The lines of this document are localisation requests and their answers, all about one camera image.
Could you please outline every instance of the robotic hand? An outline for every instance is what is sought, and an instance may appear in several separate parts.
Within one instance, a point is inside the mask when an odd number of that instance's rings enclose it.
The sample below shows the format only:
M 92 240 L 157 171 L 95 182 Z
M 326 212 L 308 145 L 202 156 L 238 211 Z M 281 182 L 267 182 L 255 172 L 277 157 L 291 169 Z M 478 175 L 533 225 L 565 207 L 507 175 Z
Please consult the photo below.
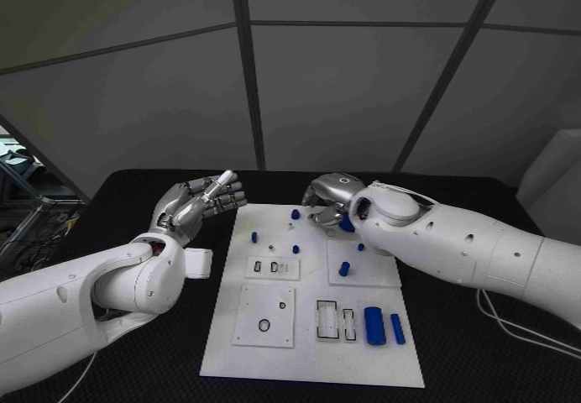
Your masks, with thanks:
M 203 218 L 246 204 L 236 179 L 228 170 L 176 184 L 154 208 L 148 232 L 127 245 L 0 283 L 0 396 L 47 378 L 164 313 L 184 278 L 209 277 L 212 251 L 184 246 Z M 92 303 L 117 317 L 95 319 Z
M 513 296 L 581 329 L 581 247 L 513 228 L 493 218 L 437 203 L 412 191 L 346 174 L 323 175 L 305 190 L 329 207 L 310 218 L 340 221 L 343 212 L 366 245 L 440 279 Z

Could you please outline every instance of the black ring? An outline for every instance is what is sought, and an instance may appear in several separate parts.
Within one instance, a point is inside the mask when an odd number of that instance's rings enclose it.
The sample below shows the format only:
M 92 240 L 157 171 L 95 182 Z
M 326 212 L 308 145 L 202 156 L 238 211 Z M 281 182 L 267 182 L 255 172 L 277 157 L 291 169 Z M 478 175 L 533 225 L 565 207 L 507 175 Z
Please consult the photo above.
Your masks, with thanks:
M 265 323 L 268 324 L 268 327 L 267 327 L 265 330 L 261 329 L 261 323 L 262 323 L 262 322 L 265 322 Z M 261 332 L 267 332 L 268 329 L 269 329 L 269 321 L 268 321 L 268 319 L 261 319 L 261 321 L 258 322 L 258 330 L 259 330 Z

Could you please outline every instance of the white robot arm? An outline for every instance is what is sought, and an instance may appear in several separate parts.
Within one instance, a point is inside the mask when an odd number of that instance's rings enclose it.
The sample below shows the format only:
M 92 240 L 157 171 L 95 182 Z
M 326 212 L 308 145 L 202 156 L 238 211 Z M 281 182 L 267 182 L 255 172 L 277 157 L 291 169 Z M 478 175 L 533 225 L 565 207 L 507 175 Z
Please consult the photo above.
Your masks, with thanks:
M 434 277 L 513 296 L 581 329 L 581 247 L 520 231 L 493 218 L 346 174 L 313 181 L 303 205 L 329 207 L 310 217 L 334 225 L 349 219 L 366 245 Z
M 127 245 L 0 283 L 0 396 L 46 379 L 148 323 L 184 278 L 206 279 L 212 251 L 184 249 L 202 219 L 245 205 L 236 175 L 174 185 L 148 232 Z M 99 322 L 92 303 L 122 316 Z

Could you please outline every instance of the white cable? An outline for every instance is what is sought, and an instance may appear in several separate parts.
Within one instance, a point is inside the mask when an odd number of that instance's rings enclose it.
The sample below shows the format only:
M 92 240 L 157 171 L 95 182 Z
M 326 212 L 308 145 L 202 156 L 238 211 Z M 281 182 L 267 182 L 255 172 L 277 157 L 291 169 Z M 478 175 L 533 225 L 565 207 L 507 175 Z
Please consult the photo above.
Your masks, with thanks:
M 91 358 L 91 361 L 88 362 L 88 366 L 85 368 L 85 371 L 81 374 L 79 380 L 76 381 L 75 385 L 70 387 L 69 391 L 66 392 L 66 395 L 63 396 L 63 398 L 58 401 L 58 403 L 63 403 L 63 401 L 66 400 L 66 398 L 69 397 L 69 394 L 72 393 L 72 391 L 75 390 L 75 388 L 79 386 L 81 380 L 85 378 L 88 369 L 91 368 L 91 364 L 94 363 L 94 358 L 96 357 L 96 353 L 94 353 L 94 357 Z
M 409 189 L 405 189 L 404 187 L 399 186 L 393 186 L 393 185 L 385 185 L 388 188 L 393 189 L 395 191 L 402 191 L 404 193 L 409 193 L 415 196 L 422 197 L 424 199 L 427 199 L 432 204 L 440 204 L 440 202 L 437 200 L 434 200 L 431 197 L 424 196 L 421 193 L 416 193 L 415 191 L 411 191 Z
M 486 297 L 486 299 L 487 299 L 487 304 L 489 304 L 490 309 L 491 309 L 491 311 L 493 311 L 493 315 L 484 311 L 484 308 L 483 308 L 481 305 L 480 305 L 480 292 L 484 293 L 484 297 Z M 517 338 L 517 339 L 522 340 L 523 342 L 536 344 L 536 345 L 539 345 L 540 347 L 551 348 L 552 350 L 558 351 L 559 353 L 564 353 L 564 354 L 569 355 L 569 356 L 574 357 L 575 359 L 581 359 L 581 356 L 578 356 L 577 354 L 571 353 L 569 351 L 562 350 L 561 348 L 558 348 L 558 347 L 555 347 L 555 346 L 551 346 L 551 345 L 548 345 L 546 343 L 540 343 L 540 342 L 538 342 L 538 341 L 535 341 L 535 340 L 530 340 L 529 338 L 523 338 L 522 336 L 517 336 L 517 334 L 515 334 L 515 333 L 504 327 L 504 323 L 506 323 L 507 325 L 510 325 L 510 326 L 519 328 L 520 330 L 525 330 L 527 333 L 533 334 L 535 336 L 538 336 L 538 337 L 540 337 L 540 338 L 545 338 L 549 342 L 556 343 L 556 344 L 559 344 L 561 346 L 564 346 L 565 348 L 569 348 L 571 350 L 574 350 L 574 351 L 577 351 L 578 353 L 581 353 L 581 349 L 578 349 L 578 348 L 569 346 L 568 344 L 559 342 L 558 340 L 553 340 L 552 338 L 549 338 L 549 337 L 545 336 L 543 334 L 536 333 L 533 330 L 527 329 L 526 327 L 519 326 L 516 323 L 513 323 L 513 322 L 506 321 L 504 319 L 502 319 L 502 318 L 499 317 L 499 314 L 496 313 L 494 304 L 493 304 L 493 302 L 490 301 L 490 298 L 489 298 L 489 296 L 487 296 L 487 292 L 486 292 L 484 290 L 476 290 L 476 304 L 477 304 L 477 306 L 478 306 L 478 309 L 480 309 L 481 313 L 483 313 L 487 317 L 491 317 L 493 319 L 496 319 L 502 330 L 503 330 L 513 338 Z

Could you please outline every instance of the black tablecloth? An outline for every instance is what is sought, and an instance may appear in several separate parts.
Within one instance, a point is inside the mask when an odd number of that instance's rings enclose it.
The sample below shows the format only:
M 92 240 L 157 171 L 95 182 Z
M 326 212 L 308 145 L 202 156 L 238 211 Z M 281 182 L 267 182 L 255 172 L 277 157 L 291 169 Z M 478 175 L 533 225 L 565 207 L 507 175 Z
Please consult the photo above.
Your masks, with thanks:
M 128 243 L 147 231 L 154 204 L 170 186 L 216 174 L 206 170 L 117 172 L 63 242 L 56 262 Z M 305 186 L 320 174 L 242 171 L 238 175 L 251 203 L 298 204 Z M 539 233 L 513 191 L 497 180 L 380 173 L 356 176 L 366 183 L 380 180 L 408 187 L 441 203 Z M 401 263 L 425 389 L 199 377 L 235 216 L 226 212 L 209 219 L 192 243 L 215 251 L 210 279 L 187 280 L 170 312 L 96 354 L 69 402 L 581 401 L 581 362 L 510 338 L 478 312 L 473 289 L 437 280 Z M 581 344 L 581 333 L 568 323 L 506 296 L 491 297 L 502 316 Z M 86 362 L 7 395 L 4 401 L 56 402 Z

